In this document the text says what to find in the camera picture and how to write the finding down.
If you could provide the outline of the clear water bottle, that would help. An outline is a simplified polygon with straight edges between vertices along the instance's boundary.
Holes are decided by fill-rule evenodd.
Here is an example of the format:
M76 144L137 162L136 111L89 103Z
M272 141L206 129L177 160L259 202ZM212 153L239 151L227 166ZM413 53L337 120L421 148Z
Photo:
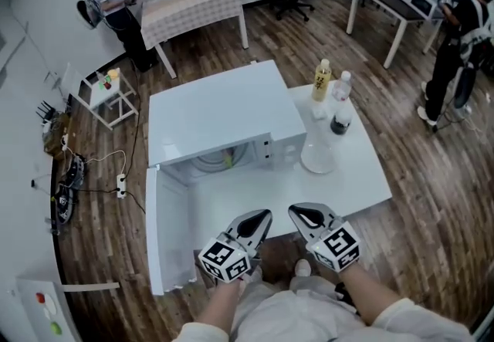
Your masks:
M338 102L344 102L350 95L351 91L351 73L344 70L340 78L335 82L332 90L333 98Z

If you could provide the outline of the yellow drink bottle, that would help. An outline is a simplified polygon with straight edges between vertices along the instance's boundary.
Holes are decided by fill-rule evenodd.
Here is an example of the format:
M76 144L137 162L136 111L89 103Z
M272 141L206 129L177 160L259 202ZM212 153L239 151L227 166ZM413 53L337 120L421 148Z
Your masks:
M316 67L315 78L313 82L312 99L316 102L325 100L329 82L332 79L332 69L328 59L322 59Z

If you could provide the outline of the spare gripper device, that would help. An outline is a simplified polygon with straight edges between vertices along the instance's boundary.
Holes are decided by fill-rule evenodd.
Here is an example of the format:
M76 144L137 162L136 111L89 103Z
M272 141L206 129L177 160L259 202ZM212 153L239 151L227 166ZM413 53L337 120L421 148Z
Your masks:
M72 218L77 203L75 191L61 181L53 198L56 203L56 219L59 224L64 225Z
M74 154L66 172L64 185L73 190L82 188L86 173L86 158L80 154Z

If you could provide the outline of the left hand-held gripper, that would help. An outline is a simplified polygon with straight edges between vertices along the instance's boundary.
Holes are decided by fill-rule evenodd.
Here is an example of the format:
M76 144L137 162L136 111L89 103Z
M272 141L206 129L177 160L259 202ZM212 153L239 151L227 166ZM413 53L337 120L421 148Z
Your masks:
M225 234L210 239L199 252L204 271L223 283L251 275L259 264L259 246L272 224L272 212L258 209L236 217Z

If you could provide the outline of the white side table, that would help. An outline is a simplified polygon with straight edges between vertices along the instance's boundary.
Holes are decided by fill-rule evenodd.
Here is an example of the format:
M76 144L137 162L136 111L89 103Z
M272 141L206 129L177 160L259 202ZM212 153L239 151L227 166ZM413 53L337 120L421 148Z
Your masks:
M61 89L91 112L109 130L129 117L140 115L137 107L129 99L129 96L136 96L137 91L130 85L120 68L116 69L119 70L119 77L111 80L106 74L105 83L102 85L98 78L96 82L91 83L68 63L61 82ZM105 120L99 113L102 105L109 110L116 107L117 118L110 122Z

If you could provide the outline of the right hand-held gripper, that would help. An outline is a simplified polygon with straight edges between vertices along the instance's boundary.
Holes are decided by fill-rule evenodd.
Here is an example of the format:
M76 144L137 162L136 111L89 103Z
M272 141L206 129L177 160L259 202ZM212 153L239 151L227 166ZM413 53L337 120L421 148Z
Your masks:
M290 205L289 217L308 242L306 249L315 260L336 273L345 270L360 257L360 239L349 222L342 222L329 206L315 202Z

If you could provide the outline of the brown cardboard box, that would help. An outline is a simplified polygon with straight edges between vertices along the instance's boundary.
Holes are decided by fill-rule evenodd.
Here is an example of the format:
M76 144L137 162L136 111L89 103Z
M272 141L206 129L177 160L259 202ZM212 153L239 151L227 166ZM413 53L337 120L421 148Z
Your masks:
M69 120L67 113L55 113L42 125L43 150L56 159L63 155L62 138L68 132Z

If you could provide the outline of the person's right forearm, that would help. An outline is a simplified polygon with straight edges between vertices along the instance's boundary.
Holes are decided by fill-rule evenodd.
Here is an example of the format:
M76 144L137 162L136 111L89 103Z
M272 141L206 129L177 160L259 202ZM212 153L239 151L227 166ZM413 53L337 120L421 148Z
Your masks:
M359 336L373 342L474 342L466 326L399 296L357 263L340 280L367 325Z

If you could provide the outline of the person's beige trousers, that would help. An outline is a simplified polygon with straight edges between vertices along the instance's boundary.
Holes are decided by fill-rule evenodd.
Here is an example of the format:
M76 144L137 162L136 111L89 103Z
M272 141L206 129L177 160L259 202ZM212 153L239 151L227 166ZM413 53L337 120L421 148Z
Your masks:
M330 342L366 325L320 276L292 278L287 290L252 282L243 291L231 342Z

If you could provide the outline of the dark liquid bottle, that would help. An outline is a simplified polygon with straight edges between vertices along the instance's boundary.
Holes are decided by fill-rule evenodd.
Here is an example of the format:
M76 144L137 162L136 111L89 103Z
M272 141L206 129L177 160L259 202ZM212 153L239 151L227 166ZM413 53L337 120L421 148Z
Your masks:
M353 114L349 100L336 102L331 107L330 129L336 135L344 135L352 122Z

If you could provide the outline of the white round plate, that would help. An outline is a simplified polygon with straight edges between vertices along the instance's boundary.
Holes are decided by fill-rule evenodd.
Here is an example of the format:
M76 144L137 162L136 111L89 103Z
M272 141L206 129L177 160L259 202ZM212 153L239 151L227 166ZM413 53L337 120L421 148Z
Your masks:
M301 153L304 168L314 174L329 174L336 168L333 151L324 142L308 138Z

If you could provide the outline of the white round dish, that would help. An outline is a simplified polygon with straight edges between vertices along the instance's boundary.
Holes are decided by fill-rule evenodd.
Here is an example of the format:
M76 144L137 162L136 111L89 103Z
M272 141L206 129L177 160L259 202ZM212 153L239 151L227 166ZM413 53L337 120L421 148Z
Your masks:
M48 320L52 320L57 314L56 303L54 299L49 294L44 294L44 307L43 313Z

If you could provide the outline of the white square table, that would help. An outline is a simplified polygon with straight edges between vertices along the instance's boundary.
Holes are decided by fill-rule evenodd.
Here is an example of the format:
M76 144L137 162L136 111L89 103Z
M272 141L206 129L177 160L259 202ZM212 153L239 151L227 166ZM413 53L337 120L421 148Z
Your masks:
M299 202L328 205L348 216L391 198L391 190L374 145L352 102L348 131L326 130L336 166L329 174L307 171L301 164L285 170L251 169L207 179L189 191L193 249L202 249L231 221L246 212L269 209L273 214L269 237L296 231L288 207Z

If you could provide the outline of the checkered cloth table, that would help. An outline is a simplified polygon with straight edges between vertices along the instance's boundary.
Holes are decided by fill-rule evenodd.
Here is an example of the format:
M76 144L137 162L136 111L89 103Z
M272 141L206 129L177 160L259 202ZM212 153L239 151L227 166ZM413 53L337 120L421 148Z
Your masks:
M142 11L141 35L147 49L155 49L172 79L177 74L163 43L195 29L236 17L242 48L249 48L244 0L152 0Z

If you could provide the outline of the person's left forearm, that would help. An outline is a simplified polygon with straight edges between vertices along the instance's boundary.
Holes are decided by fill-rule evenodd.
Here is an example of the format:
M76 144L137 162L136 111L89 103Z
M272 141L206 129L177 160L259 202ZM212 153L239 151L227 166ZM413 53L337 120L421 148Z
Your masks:
M229 342L241 281L219 283L195 322L186 323L172 342Z

